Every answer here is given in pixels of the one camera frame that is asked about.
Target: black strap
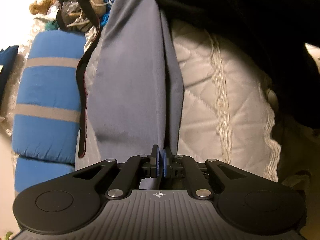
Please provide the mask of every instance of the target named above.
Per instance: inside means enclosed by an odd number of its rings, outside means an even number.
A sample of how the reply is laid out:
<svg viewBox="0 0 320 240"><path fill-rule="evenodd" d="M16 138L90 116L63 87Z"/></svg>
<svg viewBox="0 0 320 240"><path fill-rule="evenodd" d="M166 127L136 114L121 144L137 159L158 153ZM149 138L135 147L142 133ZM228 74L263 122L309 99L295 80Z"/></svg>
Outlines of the black strap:
<svg viewBox="0 0 320 240"><path fill-rule="evenodd" d="M81 113L80 113L80 140L79 140L79 150L78 150L78 157L82 158L85 154L85 140L86 140L86 108L87 108L87 92L84 85L84 73L87 68L89 59L91 57L91 54L93 50L96 48L100 34L101 34L101 28L100 28L100 20L94 10L92 9L92 6L89 2L89 0L77 0L79 5L81 6L83 12L88 17L88 19L91 21L93 26L97 29L97 35L95 36L92 44L87 49L87 51L84 53L82 58L80 59L77 70L76 70L76 80L77 85L80 93L80 102L81 102ZM60 8L57 12L57 22L59 24L60 29L66 31L67 27L63 21L62 15L61 15L61 7L63 0L59 0Z"/></svg>

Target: gray stripe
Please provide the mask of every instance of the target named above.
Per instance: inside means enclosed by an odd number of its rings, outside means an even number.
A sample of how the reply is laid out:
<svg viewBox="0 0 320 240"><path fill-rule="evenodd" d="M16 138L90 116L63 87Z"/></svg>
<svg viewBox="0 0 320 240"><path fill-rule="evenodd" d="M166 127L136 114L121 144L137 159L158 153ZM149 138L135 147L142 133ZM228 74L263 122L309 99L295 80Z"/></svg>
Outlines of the gray stripe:
<svg viewBox="0 0 320 240"><path fill-rule="evenodd" d="M78 66L79 59L67 57L36 57L27 60L27 67L37 66L59 66L59 67L73 67Z"/></svg>
<svg viewBox="0 0 320 240"><path fill-rule="evenodd" d="M79 122L80 120L78 111L47 106L17 104L14 113L67 122Z"/></svg>

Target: metal screw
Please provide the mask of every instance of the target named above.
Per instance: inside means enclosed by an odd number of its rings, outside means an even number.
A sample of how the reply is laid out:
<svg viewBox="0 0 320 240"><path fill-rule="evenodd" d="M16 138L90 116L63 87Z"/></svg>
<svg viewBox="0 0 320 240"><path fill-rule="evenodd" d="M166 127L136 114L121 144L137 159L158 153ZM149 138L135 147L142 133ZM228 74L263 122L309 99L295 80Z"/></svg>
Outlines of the metal screw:
<svg viewBox="0 0 320 240"><path fill-rule="evenodd" d="M120 190L120 189L117 189L117 188L116 189L112 189L112 190L108 191L108 195L110 197L120 197L120 196L123 195L123 191Z"/></svg>
<svg viewBox="0 0 320 240"><path fill-rule="evenodd" d="M211 191L210 190L207 190L207 189L198 189L196 191L196 195L198 197L208 197L211 195Z"/></svg>

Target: gray pants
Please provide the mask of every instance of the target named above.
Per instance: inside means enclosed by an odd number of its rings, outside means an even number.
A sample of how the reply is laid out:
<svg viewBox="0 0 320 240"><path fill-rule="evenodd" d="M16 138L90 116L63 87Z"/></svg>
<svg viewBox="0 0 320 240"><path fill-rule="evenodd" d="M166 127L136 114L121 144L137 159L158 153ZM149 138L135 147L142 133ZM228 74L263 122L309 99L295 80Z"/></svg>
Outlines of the gray pants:
<svg viewBox="0 0 320 240"><path fill-rule="evenodd" d="M153 144L176 154L183 82L163 11L155 0L115 0L101 38L87 102L101 159L126 162Z"/></svg>

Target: teddy bear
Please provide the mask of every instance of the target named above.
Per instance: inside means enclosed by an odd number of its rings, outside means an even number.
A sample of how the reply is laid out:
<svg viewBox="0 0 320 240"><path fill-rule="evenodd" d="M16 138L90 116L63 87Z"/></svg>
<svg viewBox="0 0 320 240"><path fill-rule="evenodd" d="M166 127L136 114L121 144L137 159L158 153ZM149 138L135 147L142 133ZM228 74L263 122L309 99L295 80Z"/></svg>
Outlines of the teddy bear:
<svg viewBox="0 0 320 240"><path fill-rule="evenodd" d="M46 14L55 1L56 0L35 0L34 3L29 5L30 13L33 15L37 13Z"/></svg>

